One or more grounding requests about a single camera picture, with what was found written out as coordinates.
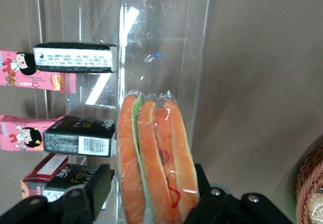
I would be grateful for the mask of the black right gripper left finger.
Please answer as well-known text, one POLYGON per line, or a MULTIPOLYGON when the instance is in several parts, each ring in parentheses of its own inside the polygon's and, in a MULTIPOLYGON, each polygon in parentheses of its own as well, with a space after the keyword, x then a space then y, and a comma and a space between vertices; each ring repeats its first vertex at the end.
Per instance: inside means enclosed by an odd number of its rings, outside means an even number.
POLYGON ((85 186, 75 186, 48 202, 30 196, 1 215, 1 223, 94 223, 111 190, 113 171, 102 164, 85 186))

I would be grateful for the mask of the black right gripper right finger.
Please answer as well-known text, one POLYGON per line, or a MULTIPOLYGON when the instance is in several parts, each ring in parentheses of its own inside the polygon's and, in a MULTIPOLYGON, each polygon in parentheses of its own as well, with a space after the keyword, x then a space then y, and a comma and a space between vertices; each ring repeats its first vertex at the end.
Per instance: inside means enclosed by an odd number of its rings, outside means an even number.
POLYGON ((185 223, 252 223, 289 224, 292 221, 266 196, 246 193, 240 199, 220 187, 212 187, 200 164, 195 164, 200 200, 185 223))

